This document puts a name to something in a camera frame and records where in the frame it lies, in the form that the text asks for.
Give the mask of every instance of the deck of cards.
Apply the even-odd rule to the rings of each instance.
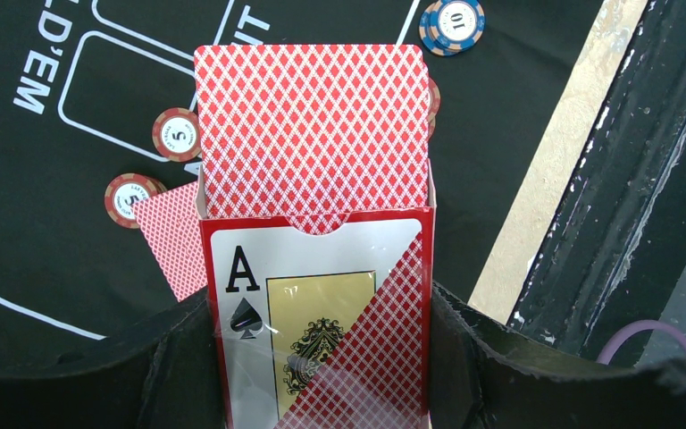
[[[231,429],[426,428],[416,46],[202,46],[196,206]]]

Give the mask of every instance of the poker chip white center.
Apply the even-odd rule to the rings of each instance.
[[[449,40],[461,42],[477,30],[477,13],[465,2],[451,2],[440,11],[438,25]]]
[[[125,183],[114,192],[114,209],[125,219],[135,220],[132,204],[150,197],[148,191],[137,183]]]
[[[162,142],[172,152],[184,154],[196,145],[196,127],[193,122],[176,116],[162,127]]]

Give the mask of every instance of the blue poker chip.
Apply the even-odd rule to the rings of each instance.
[[[450,49],[446,49],[445,47],[437,44],[435,42],[435,39],[432,38],[430,34],[430,17],[431,13],[437,8],[439,5],[439,2],[435,4],[431,4],[427,9],[424,10],[424,13],[422,13],[422,17],[419,19],[419,39],[422,40],[422,44],[424,47],[427,48],[428,51],[432,52],[435,55],[439,56],[451,56],[451,55],[456,55],[460,51],[454,51]]]
[[[485,11],[477,0],[439,0],[432,6],[428,32],[449,51],[465,51],[485,30]]]

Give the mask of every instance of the poker table mat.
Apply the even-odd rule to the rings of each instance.
[[[193,105],[197,46],[420,46],[417,24],[430,5],[7,3],[0,4],[0,368],[54,362],[174,305],[142,234],[112,222],[103,198],[124,172],[169,189],[196,178],[193,164],[158,157],[151,127],[163,110]],[[481,3],[488,21],[476,47],[448,58],[423,51],[442,95],[430,141],[434,277],[464,300],[600,7],[599,0]],[[36,59],[49,65],[41,70]]]

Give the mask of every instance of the beige strip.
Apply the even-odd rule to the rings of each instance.
[[[647,0],[605,0],[469,304],[505,323]]]

